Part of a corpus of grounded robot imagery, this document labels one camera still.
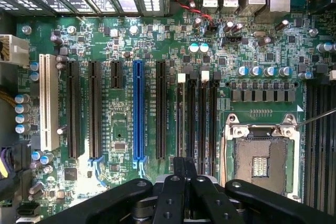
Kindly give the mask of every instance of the capacitor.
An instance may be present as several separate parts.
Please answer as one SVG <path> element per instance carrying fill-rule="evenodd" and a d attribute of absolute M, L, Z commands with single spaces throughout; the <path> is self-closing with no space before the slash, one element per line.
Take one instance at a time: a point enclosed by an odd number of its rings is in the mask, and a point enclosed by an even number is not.
<path fill-rule="evenodd" d="M 35 194 L 38 191 L 42 190 L 43 187 L 44 187 L 44 184 L 41 181 L 39 181 L 29 189 L 29 194 L 32 194 L 32 195 Z"/>
<path fill-rule="evenodd" d="M 58 135 L 63 135 L 63 134 L 66 133 L 66 131 L 67 131 L 67 126 L 64 125 L 64 126 L 58 128 L 57 131 L 56 131 L 56 133 L 57 133 Z"/>
<path fill-rule="evenodd" d="M 18 124 L 15 127 L 15 131 L 18 134 L 26 134 L 30 131 L 30 128 L 31 128 L 31 126 L 30 126 L 29 123 L 22 123 L 22 124 Z"/>
<path fill-rule="evenodd" d="M 251 76 L 258 76 L 261 74 L 261 68 L 260 67 L 252 67 L 249 69 L 249 74 Z"/>
<path fill-rule="evenodd" d="M 24 35 L 30 35 L 32 34 L 32 31 L 31 31 L 31 27 L 30 26 L 23 26 L 21 31 L 23 32 Z"/>
<path fill-rule="evenodd" d="M 336 54 L 336 43 L 332 44 L 332 48 L 330 50 L 330 53 Z"/>
<path fill-rule="evenodd" d="M 290 67 L 284 67 L 279 69 L 279 75 L 282 77 L 287 77 L 290 75 Z"/>
<path fill-rule="evenodd" d="M 74 26 L 69 26 L 67 28 L 67 33 L 70 34 L 70 35 L 74 35 L 76 33 L 76 31 L 77 31 L 77 29 Z"/>
<path fill-rule="evenodd" d="M 241 23 L 237 23 L 232 29 L 231 32 L 236 33 L 240 31 L 243 28 L 243 25 Z"/>
<path fill-rule="evenodd" d="M 56 35 L 51 35 L 50 41 L 53 42 L 55 45 L 58 45 L 58 46 L 61 46 L 64 43 L 63 39 L 56 36 Z"/>
<path fill-rule="evenodd" d="M 271 43 L 271 38 L 270 37 L 265 37 L 265 38 L 261 38 L 260 40 L 258 40 L 258 46 L 259 47 L 263 47 L 267 44 Z"/>
<path fill-rule="evenodd" d="M 28 196 L 28 200 L 29 201 L 33 201 L 33 200 L 37 200 L 39 197 L 41 197 L 43 195 L 43 191 L 38 191 L 37 193 L 35 193 L 34 195 L 29 195 Z"/>
<path fill-rule="evenodd" d="M 223 27 L 223 32 L 224 33 L 228 33 L 229 31 L 231 31 L 231 29 L 233 28 L 233 22 L 228 21 L 225 23 L 224 27 Z"/>
<path fill-rule="evenodd" d="M 288 24 L 289 24 L 289 21 L 284 19 L 283 21 L 281 21 L 278 25 L 274 27 L 274 30 L 275 31 L 283 30 L 286 26 L 288 26 Z"/>
<path fill-rule="evenodd" d="M 306 73 L 299 73 L 298 77 L 300 80 L 309 80 L 313 78 L 313 74 L 310 72 L 306 72 Z"/>
<path fill-rule="evenodd" d="M 14 98 L 14 100 L 17 104 L 27 103 L 30 101 L 30 95 L 29 94 L 18 94 Z"/>
<path fill-rule="evenodd" d="M 15 122 L 17 123 L 27 123 L 30 121 L 29 114 L 19 114 L 15 117 Z"/>
<path fill-rule="evenodd" d="M 53 171 L 53 167 L 51 165 L 47 165 L 43 168 L 43 172 L 45 174 L 50 174 L 50 173 L 52 173 L 52 171 Z"/>
<path fill-rule="evenodd" d="M 200 17 L 195 18 L 193 22 L 193 28 L 198 29 L 201 26 L 202 19 Z"/>
<path fill-rule="evenodd" d="M 31 162 L 31 164 L 29 165 L 30 169 L 39 169 L 40 167 L 42 167 L 42 164 L 40 161 L 33 161 Z"/>
<path fill-rule="evenodd" d="M 65 64 L 63 64 L 61 62 L 57 63 L 55 67 L 56 67 L 57 70 L 65 70 L 65 69 L 67 69 L 67 65 L 65 65 Z"/>
<path fill-rule="evenodd" d="M 32 160 L 37 161 L 40 160 L 40 158 L 44 155 L 43 151 L 37 150 L 32 152 Z"/>
<path fill-rule="evenodd" d="M 56 62 L 67 62 L 69 60 L 68 56 L 58 55 L 56 56 Z"/>
<path fill-rule="evenodd" d="M 319 31 L 317 30 L 317 28 L 311 28 L 311 29 L 309 30 L 309 35 L 310 35 L 310 37 L 312 37 L 312 38 L 316 37 L 317 34 L 319 34 Z"/>
<path fill-rule="evenodd" d="M 14 110 L 17 114 L 28 113 L 30 110 L 30 105 L 28 103 L 18 104 L 15 106 Z"/>
<path fill-rule="evenodd" d="M 38 81 L 40 79 L 40 75 L 38 74 L 38 72 L 32 72 L 30 74 L 30 79 L 32 81 Z"/>
<path fill-rule="evenodd" d="M 271 77 L 274 76 L 275 74 L 275 68 L 274 67 L 268 67 L 268 68 L 264 68 L 264 75 L 267 77 Z"/>
<path fill-rule="evenodd" d="M 330 52 L 332 49 L 332 44 L 329 42 L 326 43 L 319 43 L 316 46 L 316 50 L 320 53 L 324 53 L 324 52 Z"/>
<path fill-rule="evenodd" d="M 198 44 L 196 44 L 196 43 L 192 43 L 192 44 L 188 47 L 188 51 L 189 51 L 191 54 L 195 54 L 195 53 L 197 53 L 198 49 L 199 49 L 199 46 L 198 46 Z"/>
<path fill-rule="evenodd" d="M 237 72 L 237 75 L 238 76 L 245 76 L 245 75 L 247 75 L 247 73 L 248 73 L 248 68 L 247 67 L 239 67 L 237 70 L 236 70 L 236 72 Z"/>
<path fill-rule="evenodd" d="M 32 62 L 32 63 L 30 63 L 29 68 L 31 69 L 31 71 L 38 71 L 38 69 L 39 69 L 38 62 Z"/>
<path fill-rule="evenodd" d="M 47 154 L 45 154 L 44 156 L 42 156 L 40 158 L 40 162 L 43 164 L 43 165 L 47 165 L 49 164 L 50 162 L 52 162 L 54 160 L 54 155 L 49 152 Z"/>
<path fill-rule="evenodd" d="M 130 27 L 130 34 L 131 35 L 137 35 L 138 34 L 138 27 L 137 26 L 131 26 Z"/>
<path fill-rule="evenodd" d="M 209 45 L 207 43 L 202 43 L 199 48 L 200 53 L 206 54 L 209 51 Z"/>
<path fill-rule="evenodd" d="M 124 53 L 123 53 L 123 56 L 125 57 L 125 58 L 130 58 L 131 57 L 131 52 L 129 52 L 129 51 L 125 51 Z"/>

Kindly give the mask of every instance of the blue pcie slot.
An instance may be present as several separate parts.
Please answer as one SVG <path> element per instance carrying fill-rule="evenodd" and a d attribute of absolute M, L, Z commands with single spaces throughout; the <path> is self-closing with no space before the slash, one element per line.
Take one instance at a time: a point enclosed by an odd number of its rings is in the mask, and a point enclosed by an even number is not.
<path fill-rule="evenodd" d="M 144 156 L 144 63 L 133 62 L 133 161 Z"/>

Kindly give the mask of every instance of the green circuit board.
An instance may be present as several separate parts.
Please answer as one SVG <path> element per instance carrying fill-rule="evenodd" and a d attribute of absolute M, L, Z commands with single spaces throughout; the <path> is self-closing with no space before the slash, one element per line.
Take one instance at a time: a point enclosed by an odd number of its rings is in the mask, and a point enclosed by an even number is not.
<path fill-rule="evenodd" d="M 66 136 L 60 137 L 60 148 L 53 150 L 55 159 L 52 163 L 53 172 L 44 174 L 42 170 L 33 172 L 34 181 L 42 181 L 46 185 L 44 195 L 39 202 L 42 206 L 42 216 L 46 218 L 63 209 L 69 208 L 83 200 L 101 193 L 108 188 L 116 187 L 134 178 L 143 177 L 155 182 L 157 176 L 173 172 L 172 158 L 176 156 L 176 88 L 177 74 L 182 72 L 207 70 L 212 76 L 219 71 L 221 81 L 217 89 L 217 129 L 216 138 L 216 172 L 213 174 L 220 183 L 223 182 L 222 174 L 222 130 L 230 113 L 235 113 L 240 122 L 262 124 L 281 123 L 287 113 L 295 115 L 301 122 L 305 119 L 306 88 L 304 81 L 299 80 L 299 65 L 304 64 L 306 71 L 312 72 L 316 64 L 316 55 L 319 62 L 330 62 L 331 57 L 317 53 L 316 45 L 320 42 L 330 41 L 328 15 L 325 17 L 307 16 L 305 12 L 295 12 L 285 18 L 289 20 L 289 26 L 276 32 L 275 24 L 256 24 L 253 17 L 236 17 L 233 15 L 213 15 L 219 30 L 227 20 L 244 25 L 238 34 L 244 42 L 239 45 L 222 46 L 223 34 L 217 32 L 213 36 L 205 37 L 203 24 L 200 29 L 193 29 L 192 23 L 195 16 L 191 13 L 179 13 L 168 18 L 19 18 L 17 36 L 29 40 L 30 60 L 38 61 L 39 54 L 54 54 L 54 44 L 50 42 L 50 35 L 55 31 L 60 32 L 61 38 L 66 42 L 70 60 L 80 63 L 80 125 L 81 148 L 83 154 L 78 159 L 68 158 L 68 145 Z M 22 27 L 29 25 L 32 28 L 31 35 L 24 35 Z M 77 29 L 75 35 L 67 34 L 67 27 L 74 26 Z M 129 28 L 137 26 L 138 33 L 131 35 Z M 104 28 L 116 29 L 117 38 L 111 38 L 104 34 Z M 319 37 L 312 38 L 308 31 L 315 27 L 319 29 Z M 271 44 L 264 47 L 256 47 L 260 38 L 253 36 L 255 31 L 265 31 L 272 37 Z M 209 45 L 207 54 L 190 54 L 188 51 L 192 43 Z M 124 57 L 124 52 L 131 53 L 130 58 Z M 144 151 L 146 160 L 144 170 L 133 168 L 133 60 L 141 59 L 145 62 L 145 133 Z M 100 162 L 99 179 L 92 176 L 95 169 L 88 165 L 88 61 L 95 60 L 102 63 L 102 152 L 103 159 Z M 124 84 L 123 89 L 110 88 L 111 69 L 110 61 L 121 60 L 123 62 Z M 166 60 L 167 74 L 167 125 L 166 125 L 166 153 L 165 158 L 156 159 L 155 129 L 155 61 Z M 246 66 L 290 67 L 289 78 L 274 77 L 238 77 L 237 68 Z M 19 69 L 20 93 L 31 93 L 31 71 Z M 235 102 L 232 101 L 232 83 L 237 90 L 273 89 L 274 84 L 279 90 L 292 90 L 295 92 L 293 102 Z M 59 72 L 59 123 L 66 124 L 66 96 L 65 71 Z M 30 139 L 39 134 L 40 117 L 38 102 L 31 102 L 31 125 L 29 135 L 22 135 L 23 140 Z M 193 122 L 198 129 L 198 118 Z M 209 118 L 206 119 L 206 127 L 209 128 Z M 294 173 L 297 173 L 296 181 L 299 185 L 297 196 L 302 198 L 302 176 L 304 154 L 303 129 L 300 129 L 300 149 L 294 150 L 292 141 L 287 143 L 286 152 L 286 187 L 284 193 L 292 193 Z M 124 143 L 122 151 L 116 150 L 116 143 Z M 228 142 L 226 146 L 226 178 L 235 177 L 234 143 Z M 294 169 L 295 151 L 299 156 L 299 170 Z M 65 194 L 63 199 L 57 198 L 58 191 Z"/>

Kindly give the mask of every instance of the white pci slot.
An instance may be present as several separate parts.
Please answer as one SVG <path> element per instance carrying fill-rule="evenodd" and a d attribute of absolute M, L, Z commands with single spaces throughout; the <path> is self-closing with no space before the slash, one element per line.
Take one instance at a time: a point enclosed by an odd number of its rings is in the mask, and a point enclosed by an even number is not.
<path fill-rule="evenodd" d="M 59 147 L 56 57 L 54 55 L 40 55 L 39 64 L 41 151 L 52 151 Z"/>

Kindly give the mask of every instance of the motherboard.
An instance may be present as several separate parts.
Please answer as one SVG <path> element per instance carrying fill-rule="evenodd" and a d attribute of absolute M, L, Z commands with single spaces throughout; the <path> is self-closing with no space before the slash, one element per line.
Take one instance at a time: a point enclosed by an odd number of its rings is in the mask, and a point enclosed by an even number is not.
<path fill-rule="evenodd" d="M 18 18 L 30 54 L 18 91 L 30 99 L 17 131 L 32 145 L 42 218 L 134 178 L 155 183 L 176 156 L 221 185 L 239 178 L 302 200 L 305 128 L 293 125 L 305 120 L 306 80 L 335 62 L 317 49 L 333 13 L 267 24 L 212 14 L 215 30 L 197 19 Z"/>

